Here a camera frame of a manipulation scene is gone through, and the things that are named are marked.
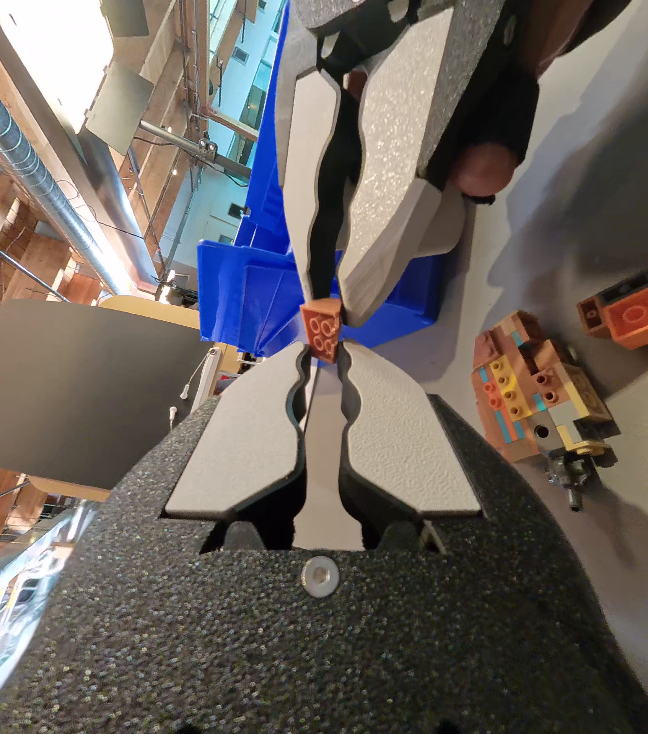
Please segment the brown tan toy brick model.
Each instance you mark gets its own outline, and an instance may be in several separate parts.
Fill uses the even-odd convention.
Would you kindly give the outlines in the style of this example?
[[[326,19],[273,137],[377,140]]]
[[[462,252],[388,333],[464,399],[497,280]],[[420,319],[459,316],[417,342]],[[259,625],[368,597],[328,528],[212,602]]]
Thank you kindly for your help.
[[[475,339],[470,381],[486,441],[510,464],[536,464],[583,508],[613,416],[573,354],[514,310]]]

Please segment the brown toy brick piece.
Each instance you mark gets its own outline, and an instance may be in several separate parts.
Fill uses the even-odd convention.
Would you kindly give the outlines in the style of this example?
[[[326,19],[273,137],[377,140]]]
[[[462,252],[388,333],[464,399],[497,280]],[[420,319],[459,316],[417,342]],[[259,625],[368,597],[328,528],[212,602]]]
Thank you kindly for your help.
[[[313,358],[334,364],[337,362],[342,328],[342,302],[339,298],[315,299],[300,306],[309,351]]]

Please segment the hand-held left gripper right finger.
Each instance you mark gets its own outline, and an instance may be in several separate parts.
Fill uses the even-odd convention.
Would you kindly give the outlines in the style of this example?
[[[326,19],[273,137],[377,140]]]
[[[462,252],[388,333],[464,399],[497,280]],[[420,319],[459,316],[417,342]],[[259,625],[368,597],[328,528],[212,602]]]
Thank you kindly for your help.
[[[417,518],[475,515],[480,504],[424,388],[357,342],[340,346],[341,468]]]

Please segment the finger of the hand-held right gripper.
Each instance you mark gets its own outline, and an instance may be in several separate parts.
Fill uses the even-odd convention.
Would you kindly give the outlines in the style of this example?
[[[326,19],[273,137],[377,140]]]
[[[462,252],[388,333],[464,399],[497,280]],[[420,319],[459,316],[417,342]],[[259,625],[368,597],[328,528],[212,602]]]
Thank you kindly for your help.
[[[312,70],[295,82],[283,206],[304,302],[316,299],[311,233],[319,212],[319,173],[334,135],[339,102],[339,86],[325,72]]]
[[[365,85],[361,173],[337,271],[347,325],[363,325],[389,296],[441,204],[417,163],[453,14],[450,7],[405,30]]]

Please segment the dark panel with wooden edge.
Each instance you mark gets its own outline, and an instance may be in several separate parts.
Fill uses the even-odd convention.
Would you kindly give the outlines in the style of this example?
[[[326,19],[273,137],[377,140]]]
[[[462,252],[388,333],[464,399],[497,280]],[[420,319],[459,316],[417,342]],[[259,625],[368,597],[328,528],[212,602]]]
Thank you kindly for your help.
[[[0,307],[0,468],[112,490],[190,412],[212,343],[103,307]]]

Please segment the person's right hand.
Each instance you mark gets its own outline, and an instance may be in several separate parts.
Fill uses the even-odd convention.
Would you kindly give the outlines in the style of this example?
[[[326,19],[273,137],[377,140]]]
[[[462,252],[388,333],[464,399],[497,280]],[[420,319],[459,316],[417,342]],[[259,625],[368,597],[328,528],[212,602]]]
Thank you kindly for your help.
[[[516,57],[521,72],[538,81],[567,49],[592,3],[533,2]],[[516,153],[501,143],[484,142],[471,146],[460,155],[450,178],[465,195],[488,197],[507,187],[518,166]]]

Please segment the silver ventilation duct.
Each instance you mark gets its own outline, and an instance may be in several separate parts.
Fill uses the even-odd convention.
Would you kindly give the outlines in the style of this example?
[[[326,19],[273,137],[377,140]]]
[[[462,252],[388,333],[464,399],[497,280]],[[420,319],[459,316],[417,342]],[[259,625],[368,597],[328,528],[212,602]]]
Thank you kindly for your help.
[[[0,166],[32,197],[63,239],[91,266],[114,295],[130,295],[132,281],[109,257],[72,207],[52,173],[0,99]]]

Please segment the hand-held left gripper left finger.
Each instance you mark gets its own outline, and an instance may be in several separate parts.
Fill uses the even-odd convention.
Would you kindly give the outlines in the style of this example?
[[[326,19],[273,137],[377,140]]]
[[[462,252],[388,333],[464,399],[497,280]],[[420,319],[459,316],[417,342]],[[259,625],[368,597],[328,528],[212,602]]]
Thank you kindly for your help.
[[[172,518],[230,519],[305,467],[309,347],[293,342],[227,387],[165,505]]]

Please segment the orange grey toy brick assembly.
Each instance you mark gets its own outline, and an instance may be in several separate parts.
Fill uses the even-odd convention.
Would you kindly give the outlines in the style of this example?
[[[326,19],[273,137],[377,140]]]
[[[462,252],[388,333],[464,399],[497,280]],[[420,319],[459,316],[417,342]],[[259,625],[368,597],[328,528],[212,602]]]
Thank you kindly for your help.
[[[648,267],[576,304],[586,335],[625,349],[648,345]]]

